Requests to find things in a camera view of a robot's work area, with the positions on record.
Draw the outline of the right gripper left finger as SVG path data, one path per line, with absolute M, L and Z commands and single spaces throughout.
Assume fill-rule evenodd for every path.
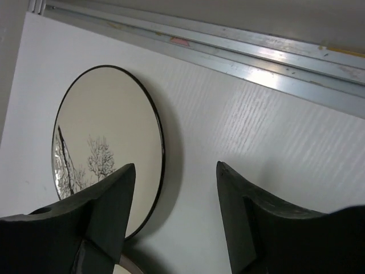
M 135 179 L 130 163 L 66 199 L 1 218 L 1 273 L 112 273 Z

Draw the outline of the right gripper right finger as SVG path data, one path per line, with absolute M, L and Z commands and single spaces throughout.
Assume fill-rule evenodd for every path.
M 321 213 L 291 204 L 216 165 L 233 273 L 363 273 L 364 207 Z

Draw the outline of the cream plate brown rim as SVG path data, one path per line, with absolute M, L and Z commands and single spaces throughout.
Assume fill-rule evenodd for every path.
M 145 274 L 145 272 L 131 259 L 122 254 L 119 262 L 114 266 L 113 274 Z

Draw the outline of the cream plate tree branch print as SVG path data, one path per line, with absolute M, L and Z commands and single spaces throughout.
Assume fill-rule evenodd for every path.
M 59 105 L 51 158 L 61 200 L 133 163 L 136 183 L 125 236 L 136 236 L 156 207 L 165 172 L 162 122 L 148 90 L 117 66 L 81 73 Z

